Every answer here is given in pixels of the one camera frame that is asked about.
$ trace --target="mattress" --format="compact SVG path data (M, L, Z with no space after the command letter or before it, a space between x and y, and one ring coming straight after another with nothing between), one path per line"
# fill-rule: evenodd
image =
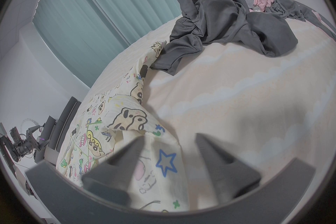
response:
M70 130L92 95L115 87L150 44L169 41L178 18L111 61L84 98ZM198 132L260 171L261 183L294 157L316 167L301 204L329 167L336 145L336 42L307 21L286 21L298 44L282 57L268 58L240 43L212 43L202 53L183 58L175 76L148 71L143 106L181 145L191 210L217 205L194 142ZM69 140L70 133L59 156Z

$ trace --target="teal curtain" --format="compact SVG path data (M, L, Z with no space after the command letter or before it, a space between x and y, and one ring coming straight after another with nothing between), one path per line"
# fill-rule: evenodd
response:
M40 0L33 23L89 87L127 46L181 14L177 0Z

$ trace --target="star print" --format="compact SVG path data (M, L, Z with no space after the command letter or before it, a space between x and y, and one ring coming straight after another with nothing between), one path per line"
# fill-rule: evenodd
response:
M179 201L173 201L174 208L176 209L177 207L180 207Z
M175 168L175 166L173 164L173 161L174 161L174 159L176 157L176 153L172 153L172 154L167 155L165 152L163 152L162 149L160 149L159 153L160 153L160 157L159 157L159 161L156 164L156 167L161 168L163 177L167 176L168 170L170 170L170 171L172 171L174 173L177 173L177 170L176 170L176 168ZM163 167L163 165L160 164L162 162L162 155L165 158L170 158L169 164L170 164L171 167L169 167L169 166Z

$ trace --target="blue star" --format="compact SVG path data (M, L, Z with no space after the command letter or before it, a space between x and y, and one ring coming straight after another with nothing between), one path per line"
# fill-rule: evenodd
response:
M167 176L167 171L168 170L170 170L170 171L172 171L174 173L177 173L177 170L176 170L176 168L175 168L175 166L173 164L173 161L174 161L174 159L176 157L176 153L172 153L172 154L167 155L165 152L163 152L162 149L160 149L159 153L160 153L160 158L159 158L159 161L156 164L156 167L161 168L163 177ZM165 158L171 158L170 162L169 162L169 164L170 164L171 167L166 166L165 168L163 168L163 166L160 164L160 162L162 162L162 155L164 155Z

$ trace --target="curtain fold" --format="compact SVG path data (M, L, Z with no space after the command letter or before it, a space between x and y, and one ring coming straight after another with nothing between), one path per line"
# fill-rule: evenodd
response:
M91 87L129 44L180 14L177 0L40 0L33 23L57 58Z

